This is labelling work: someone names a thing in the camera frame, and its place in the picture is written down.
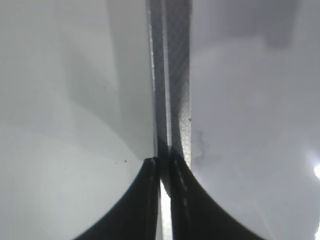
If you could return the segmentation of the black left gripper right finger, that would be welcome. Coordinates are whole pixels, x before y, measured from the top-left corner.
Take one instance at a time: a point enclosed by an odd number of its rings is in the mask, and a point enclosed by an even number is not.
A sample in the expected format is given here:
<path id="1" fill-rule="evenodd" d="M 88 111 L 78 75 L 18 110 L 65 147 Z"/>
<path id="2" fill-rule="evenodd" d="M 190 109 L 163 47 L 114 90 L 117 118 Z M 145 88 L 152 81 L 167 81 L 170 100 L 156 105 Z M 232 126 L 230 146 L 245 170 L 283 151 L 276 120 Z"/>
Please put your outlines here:
<path id="1" fill-rule="evenodd" d="M 175 240 L 261 240 L 224 211 L 202 188 L 183 156 L 169 158 L 170 206 Z"/>

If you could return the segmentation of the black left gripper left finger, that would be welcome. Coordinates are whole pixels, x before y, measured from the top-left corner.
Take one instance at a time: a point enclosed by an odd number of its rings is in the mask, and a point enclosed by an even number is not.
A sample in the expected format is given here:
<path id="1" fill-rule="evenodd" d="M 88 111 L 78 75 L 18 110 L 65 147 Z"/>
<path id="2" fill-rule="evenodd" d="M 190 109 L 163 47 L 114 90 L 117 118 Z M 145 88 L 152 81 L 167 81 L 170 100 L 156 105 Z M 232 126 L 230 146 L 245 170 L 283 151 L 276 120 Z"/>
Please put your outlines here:
<path id="1" fill-rule="evenodd" d="M 160 164 L 146 158 L 119 201 L 77 240 L 154 240 L 159 208 Z"/>

